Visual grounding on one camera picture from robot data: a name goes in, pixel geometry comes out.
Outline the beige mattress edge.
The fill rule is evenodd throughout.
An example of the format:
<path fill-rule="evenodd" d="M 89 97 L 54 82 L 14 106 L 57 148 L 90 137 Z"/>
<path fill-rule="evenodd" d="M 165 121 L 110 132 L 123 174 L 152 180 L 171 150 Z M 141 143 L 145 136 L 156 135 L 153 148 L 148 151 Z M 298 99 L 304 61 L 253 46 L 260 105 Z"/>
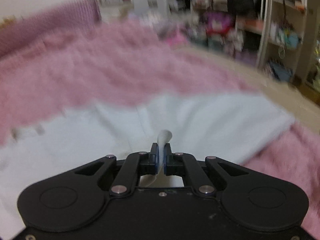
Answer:
<path fill-rule="evenodd" d="M 241 75 L 250 85 L 259 88 L 273 102 L 294 114 L 303 125 L 319 133 L 319 106 L 303 96 L 296 87 L 272 80 L 259 70 L 221 53 L 209 52 L 195 46 L 177 48 L 177 51 L 208 59 L 210 62 Z"/>

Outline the purple red plush toy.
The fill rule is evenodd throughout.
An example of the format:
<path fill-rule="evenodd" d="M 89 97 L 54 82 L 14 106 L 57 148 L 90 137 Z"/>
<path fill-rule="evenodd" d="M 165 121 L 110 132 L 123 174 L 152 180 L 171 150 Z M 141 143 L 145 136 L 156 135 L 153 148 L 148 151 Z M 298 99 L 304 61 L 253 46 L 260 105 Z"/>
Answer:
<path fill-rule="evenodd" d="M 234 25 L 234 17 L 226 12 L 210 11 L 204 14 L 206 34 L 226 35 Z"/>

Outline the white bedside cabinet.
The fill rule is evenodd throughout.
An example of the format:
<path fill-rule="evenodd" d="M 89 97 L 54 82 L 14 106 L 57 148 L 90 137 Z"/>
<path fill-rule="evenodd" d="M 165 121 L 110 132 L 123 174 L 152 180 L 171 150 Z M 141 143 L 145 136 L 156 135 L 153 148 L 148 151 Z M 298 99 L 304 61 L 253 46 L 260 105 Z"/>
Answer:
<path fill-rule="evenodd" d="M 111 22 L 127 18 L 134 10 L 133 0 L 98 0 L 101 20 Z"/>

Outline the pink fluffy blanket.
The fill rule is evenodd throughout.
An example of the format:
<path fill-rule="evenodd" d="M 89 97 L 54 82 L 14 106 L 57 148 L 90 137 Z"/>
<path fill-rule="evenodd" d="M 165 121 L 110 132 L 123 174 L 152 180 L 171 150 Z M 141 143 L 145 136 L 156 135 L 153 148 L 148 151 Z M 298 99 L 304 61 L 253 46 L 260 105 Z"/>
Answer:
<path fill-rule="evenodd" d="M 282 107 L 235 72 L 171 49 L 138 22 L 59 29 L 1 59 L 1 147 L 13 125 L 95 101 L 136 106 L 162 94 L 231 92 L 260 93 Z M 310 201 L 303 228 L 319 237 L 317 133 L 294 121 L 242 164 L 300 186 Z"/>

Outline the white Nevada sweatshirt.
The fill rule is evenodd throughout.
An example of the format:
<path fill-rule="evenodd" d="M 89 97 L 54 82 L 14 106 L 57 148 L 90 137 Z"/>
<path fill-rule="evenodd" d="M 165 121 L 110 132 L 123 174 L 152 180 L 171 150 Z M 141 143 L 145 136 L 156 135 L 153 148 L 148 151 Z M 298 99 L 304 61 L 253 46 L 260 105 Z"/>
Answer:
<path fill-rule="evenodd" d="M 148 151 L 169 133 L 174 152 L 242 164 L 294 121 L 260 93 L 231 92 L 162 94 L 136 106 L 95 101 L 28 125 L 13 125 L 1 147 L 1 237 L 10 239 L 23 229 L 17 198 L 37 181 L 108 154 L 124 159 Z"/>

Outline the white shelving unit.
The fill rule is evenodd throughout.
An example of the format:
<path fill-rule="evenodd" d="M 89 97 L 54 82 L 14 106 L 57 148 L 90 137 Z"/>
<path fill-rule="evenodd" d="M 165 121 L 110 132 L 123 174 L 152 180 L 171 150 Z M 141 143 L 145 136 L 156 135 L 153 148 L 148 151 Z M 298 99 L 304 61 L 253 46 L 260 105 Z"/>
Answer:
<path fill-rule="evenodd" d="M 264 25 L 256 66 L 276 60 L 305 82 L 319 30 L 319 0 L 263 0 Z"/>

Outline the purple quilted headboard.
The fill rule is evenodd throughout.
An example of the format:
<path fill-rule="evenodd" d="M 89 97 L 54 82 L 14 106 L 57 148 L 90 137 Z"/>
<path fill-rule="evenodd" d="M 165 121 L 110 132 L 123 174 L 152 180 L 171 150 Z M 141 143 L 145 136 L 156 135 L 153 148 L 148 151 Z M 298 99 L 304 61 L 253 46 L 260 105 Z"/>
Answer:
<path fill-rule="evenodd" d="M 97 0 L 74 0 L 17 20 L 1 29 L 1 57 L 57 28 L 90 27 L 101 21 Z"/>

